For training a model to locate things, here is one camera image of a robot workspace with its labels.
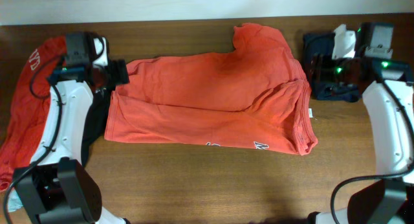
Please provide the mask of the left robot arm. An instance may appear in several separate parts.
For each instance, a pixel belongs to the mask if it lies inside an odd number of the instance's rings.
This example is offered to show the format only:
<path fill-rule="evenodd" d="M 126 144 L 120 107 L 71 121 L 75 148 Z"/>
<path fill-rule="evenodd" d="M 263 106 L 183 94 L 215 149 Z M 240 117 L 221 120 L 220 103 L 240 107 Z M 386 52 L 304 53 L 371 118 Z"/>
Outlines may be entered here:
<path fill-rule="evenodd" d="M 15 190 L 32 223 L 127 223 L 102 204 L 98 185 L 82 166 L 82 139 L 93 89 L 129 81 L 124 60 L 58 65 L 49 76 L 50 106 L 30 164 L 17 168 Z"/>

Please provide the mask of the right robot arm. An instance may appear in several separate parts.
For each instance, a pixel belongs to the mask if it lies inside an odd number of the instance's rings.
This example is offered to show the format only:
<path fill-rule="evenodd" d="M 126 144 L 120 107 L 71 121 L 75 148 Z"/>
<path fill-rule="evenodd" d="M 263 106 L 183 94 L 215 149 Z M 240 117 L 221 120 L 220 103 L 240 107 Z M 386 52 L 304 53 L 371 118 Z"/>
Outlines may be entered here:
<path fill-rule="evenodd" d="M 413 222 L 413 71 L 408 63 L 381 58 L 316 62 L 335 82 L 355 85 L 369 114 L 376 173 L 336 185 L 329 212 L 307 223 Z"/>

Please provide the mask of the orange soccer t-shirt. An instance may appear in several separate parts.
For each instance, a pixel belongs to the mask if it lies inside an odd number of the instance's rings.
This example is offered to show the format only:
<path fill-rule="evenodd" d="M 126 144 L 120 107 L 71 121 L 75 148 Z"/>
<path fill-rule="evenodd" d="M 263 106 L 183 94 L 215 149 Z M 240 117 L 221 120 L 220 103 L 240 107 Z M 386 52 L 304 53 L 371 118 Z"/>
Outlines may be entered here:
<path fill-rule="evenodd" d="M 280 30 L 234 28 L 234 50 L 127 65 L 111 95 L 106 140 L 184 143 L 306 155 L 317 145 L 311 87 Z"/>

